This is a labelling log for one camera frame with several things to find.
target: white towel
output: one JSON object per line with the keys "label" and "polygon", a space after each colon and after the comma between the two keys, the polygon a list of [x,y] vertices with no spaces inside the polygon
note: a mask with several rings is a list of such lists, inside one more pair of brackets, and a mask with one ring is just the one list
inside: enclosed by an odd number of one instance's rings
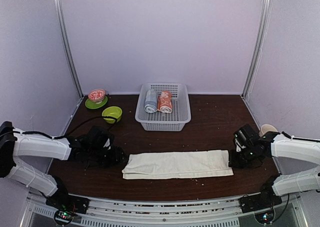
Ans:
{"label": "white towel", "polygon": [[232,176],[227,150],[131,154],[123,178],[186,179]]}

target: rolled towel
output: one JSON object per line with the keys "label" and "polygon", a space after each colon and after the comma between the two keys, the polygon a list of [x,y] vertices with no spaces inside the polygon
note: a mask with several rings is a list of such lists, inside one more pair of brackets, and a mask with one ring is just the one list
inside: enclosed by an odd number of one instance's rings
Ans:
{"label": "rolled towel", "polygon": [[158,111],[162,113],[172,113],[172,103],[171,103],[172,94],[169,91],[162,91],[158,100]]}
{"label": "rolled towel", "polygon": [[157,112],[158,93],[154,89],[150,89],[146,93],[144,110],[147,113]]}

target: white plastic basket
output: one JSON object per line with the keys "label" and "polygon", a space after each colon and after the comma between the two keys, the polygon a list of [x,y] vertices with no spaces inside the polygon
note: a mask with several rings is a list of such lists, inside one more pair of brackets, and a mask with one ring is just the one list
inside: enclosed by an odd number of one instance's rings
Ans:
{"label": "white plastic basket", "polygon": [[[158,95],[162,91],[172,94],[172,113],[147,113],[145,100],[148,90],[155,90]],[[140,122],[146,131],[181,131],[186,123],[191,120],[188,91],[185,84],[181,83],[145,83],[142,85],[135,119]]]}

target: dark brown table surface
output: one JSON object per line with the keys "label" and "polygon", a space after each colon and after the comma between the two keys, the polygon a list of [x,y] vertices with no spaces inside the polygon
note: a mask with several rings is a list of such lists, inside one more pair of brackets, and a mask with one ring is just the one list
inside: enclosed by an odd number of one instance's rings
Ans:
{"label": "dark brown table surface", "polygon": [[[138,95],[109,96],[105,107],[89,110],[85,98],[77,110],[69,130],[82,121],[100,116],[109,106],[123,110],[122,120],[111,132],[115,145],[127,154],[146,152],[181,152],[232,150],[233,133],[248,123],[256,130],[247,107],[237,95],[189,95],[191,121],[181,132],[145,131],[135,120]],[[102,118],[86,123],[74,136],[86,134],[92,125],[108,128]],[[132,201],[205,200],[257,193],[261,185],[278,173],[271,158],[256,169],[233,169],[233,176],[196,179],[126,180],[125,164],[110,168],[90,167],[86,163],[54,160],[49,173],[60,177],[71,194]]]}

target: red patterned bowl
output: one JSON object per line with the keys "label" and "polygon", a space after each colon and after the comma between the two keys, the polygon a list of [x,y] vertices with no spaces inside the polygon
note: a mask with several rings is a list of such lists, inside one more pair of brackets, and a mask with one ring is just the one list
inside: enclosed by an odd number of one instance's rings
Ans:
{"label": "red patterned bowl", "polygon": [[104,91],[103,89],[95,89],[89,93],[88,98],[92,102],[98,104],[104,100],[105,96],[106,96],[106,91]]}

